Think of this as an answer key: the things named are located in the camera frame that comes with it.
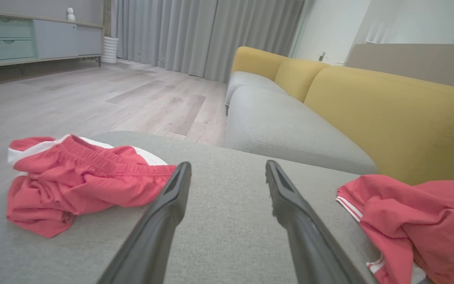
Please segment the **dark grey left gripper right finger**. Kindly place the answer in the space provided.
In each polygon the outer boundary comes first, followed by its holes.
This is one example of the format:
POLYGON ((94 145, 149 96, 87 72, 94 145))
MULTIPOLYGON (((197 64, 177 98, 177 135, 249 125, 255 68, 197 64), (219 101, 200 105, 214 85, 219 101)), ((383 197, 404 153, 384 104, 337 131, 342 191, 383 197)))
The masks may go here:
POLYGON ((279 163, 268 160, 265 169, 273 216, 287 231, 298 284, 367 284, 279 163))

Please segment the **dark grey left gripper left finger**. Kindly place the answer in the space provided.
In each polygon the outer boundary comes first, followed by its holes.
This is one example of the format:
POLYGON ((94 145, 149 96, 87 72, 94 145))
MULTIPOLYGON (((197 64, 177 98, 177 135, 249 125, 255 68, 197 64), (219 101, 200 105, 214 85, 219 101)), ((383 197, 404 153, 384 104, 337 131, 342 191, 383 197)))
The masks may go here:
POLYGON ((192 176, 180 163, 132 229, 98 284, 163 284, 175 229, 184 218, 192 176))

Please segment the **red shorts with white stripes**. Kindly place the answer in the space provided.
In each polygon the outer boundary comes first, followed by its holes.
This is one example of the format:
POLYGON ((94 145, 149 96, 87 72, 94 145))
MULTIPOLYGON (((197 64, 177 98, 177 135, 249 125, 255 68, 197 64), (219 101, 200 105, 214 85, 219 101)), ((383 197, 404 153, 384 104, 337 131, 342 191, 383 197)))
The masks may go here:
POLYGON ((176 168, 138 147, 75 135, 13 140, 7 161, 19 174, 6 218, 45 238, 68 230, 77 216, 152 203, 176 168))

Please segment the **red basketball jersey number 23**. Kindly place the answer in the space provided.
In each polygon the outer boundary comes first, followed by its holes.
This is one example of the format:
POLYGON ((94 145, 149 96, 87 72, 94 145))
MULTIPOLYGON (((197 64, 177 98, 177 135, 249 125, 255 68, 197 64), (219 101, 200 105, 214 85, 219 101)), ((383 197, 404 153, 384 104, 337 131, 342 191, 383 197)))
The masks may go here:
POLYGON ((366 265, 380 284, 454 284, 454 180, 411 186, 365 175, 339 187, 336 201, 379 250, 366 265))

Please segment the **yellow and grey sofa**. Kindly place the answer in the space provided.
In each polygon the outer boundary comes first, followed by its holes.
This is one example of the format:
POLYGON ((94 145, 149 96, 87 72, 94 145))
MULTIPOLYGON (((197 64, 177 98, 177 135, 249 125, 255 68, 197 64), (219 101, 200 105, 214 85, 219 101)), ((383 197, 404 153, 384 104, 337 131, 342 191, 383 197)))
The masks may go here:
MULTIPOLYGON (((273 216, 268 160, 279 163, 366 283, 380 284, 366 265, 380 259, 379 250, 336 201, 338 188, 359 175, 134 132, 95 141, 192 166, 163 284, 298 284, 287 231, 273 216)), ((7 220, 7 193, 0 196, 0 284, 98 284, 153 203, 77 216, 68 230, 45 238, 7 220)))

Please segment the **grey sofa seat cushion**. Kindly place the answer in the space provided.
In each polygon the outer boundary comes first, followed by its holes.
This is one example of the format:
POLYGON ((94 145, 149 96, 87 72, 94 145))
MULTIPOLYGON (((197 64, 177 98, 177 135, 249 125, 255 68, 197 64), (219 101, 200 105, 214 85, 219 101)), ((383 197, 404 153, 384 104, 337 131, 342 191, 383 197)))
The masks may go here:
POLYGON ((278 86, 274 81, 268 79, 264 76, 257 75, 254 73, 249 73, 245 71, 236 71, 234 72, 228 82, 227 92, 225 97, 225 114, 228 115, 229 103, 231 101, 232 95, 234 92, 242 86, 252 86, 256 88, 262 88, 264 90, 269 90, 283 95, 288 95, 287 92, 278 86))
POLYGON ((359 175, 377 172, 367 153, 303 103, 252 86, 232 95, 225 147, 359 175))

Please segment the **yellow sofa back cushion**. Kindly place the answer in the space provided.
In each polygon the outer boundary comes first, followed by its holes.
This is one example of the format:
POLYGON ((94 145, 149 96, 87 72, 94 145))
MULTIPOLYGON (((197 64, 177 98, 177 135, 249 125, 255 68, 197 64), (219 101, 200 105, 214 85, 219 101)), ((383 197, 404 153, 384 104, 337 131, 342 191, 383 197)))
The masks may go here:
POLYGON ((235 52, 231 73, 248 72, 274 81, 279 67, 287 59, 279 54, 241 46, 235 52))
POLYGON ((274 82, 303 103, 313 80, 327 67, 330 65, 323 62, 288 58, 281 63, 274 82))
POLYGON ((304 104, 355 142, 377 172, 409 185, 454 180, 454 87, 333 66, 304 104))

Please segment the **white ribbed vase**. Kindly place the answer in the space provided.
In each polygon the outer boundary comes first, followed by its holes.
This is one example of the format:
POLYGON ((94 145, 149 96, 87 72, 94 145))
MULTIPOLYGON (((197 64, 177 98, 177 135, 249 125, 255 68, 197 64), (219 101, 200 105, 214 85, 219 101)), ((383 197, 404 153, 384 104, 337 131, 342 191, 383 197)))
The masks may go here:
POLYGON ((106 36, 103 38, 103 55, 101 56, 101 63, 110 65, 117 64, 118 43, 118 38, 106 36))

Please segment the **grey pleated curtain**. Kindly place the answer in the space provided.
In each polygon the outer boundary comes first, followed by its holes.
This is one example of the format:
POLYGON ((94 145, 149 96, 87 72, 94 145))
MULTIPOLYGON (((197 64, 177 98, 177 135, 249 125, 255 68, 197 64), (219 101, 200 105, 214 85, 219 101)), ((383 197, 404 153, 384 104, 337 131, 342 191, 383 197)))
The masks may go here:
POLYGON ((117 57, 227 82, 238 47, 286 56, 305 0, 112 0, 117 57))

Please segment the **grey and green sideboard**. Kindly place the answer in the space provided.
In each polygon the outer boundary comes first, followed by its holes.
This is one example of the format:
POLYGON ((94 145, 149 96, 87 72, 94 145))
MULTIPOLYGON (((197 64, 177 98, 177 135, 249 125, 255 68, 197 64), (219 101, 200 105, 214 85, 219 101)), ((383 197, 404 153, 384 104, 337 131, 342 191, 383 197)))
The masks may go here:
POLYGON ((0 66, 103 55, 103 27, 0 12, 0 66))

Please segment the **beige wall panel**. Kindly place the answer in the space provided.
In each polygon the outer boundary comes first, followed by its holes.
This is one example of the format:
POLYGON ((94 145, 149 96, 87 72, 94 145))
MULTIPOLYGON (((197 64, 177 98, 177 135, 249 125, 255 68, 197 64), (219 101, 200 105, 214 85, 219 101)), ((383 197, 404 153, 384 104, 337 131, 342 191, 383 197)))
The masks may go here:
POLYGON ((357 44, 345 66, 454 86, 454 44, 357 44))

